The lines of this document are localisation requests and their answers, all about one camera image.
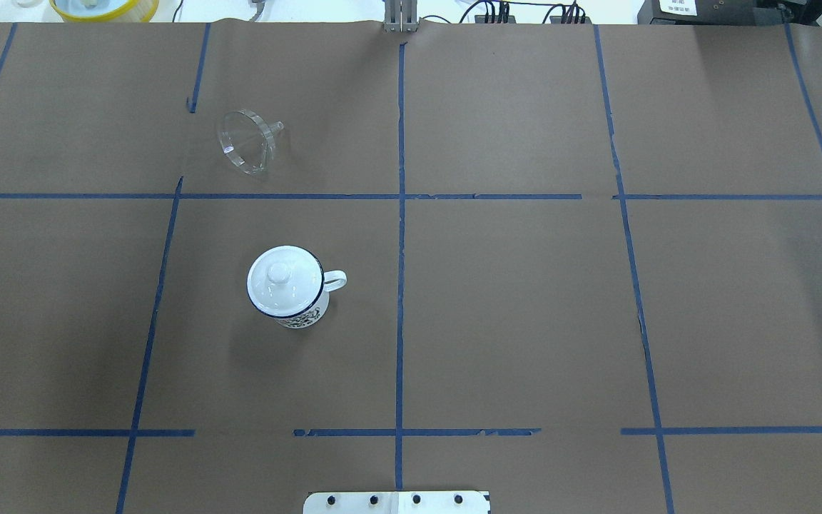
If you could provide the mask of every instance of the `gray metal bracket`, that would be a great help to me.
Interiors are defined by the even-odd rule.
[[[417,0],[385,0],[386,32],[417,32]]]

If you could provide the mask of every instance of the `yellow rimmed container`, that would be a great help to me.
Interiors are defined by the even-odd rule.
[[[49,0],[68,22],[146,22],[157,10],[158,0]]]

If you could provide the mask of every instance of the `gray table surface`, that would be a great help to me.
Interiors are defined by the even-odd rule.
[[[822,29],[0,25],[0,512],[396,488],[822,513]]]

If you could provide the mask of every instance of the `mug lid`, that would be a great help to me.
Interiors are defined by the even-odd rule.
[[[278,246],[262,253],[245,277],[249,299],[271,318],[291,318],[323,293],[323,266],[309,251]]]

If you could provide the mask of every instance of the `white label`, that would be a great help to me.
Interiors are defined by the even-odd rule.
[[[659,0],[659,7],[666,13],[696,15],[696,0]]]

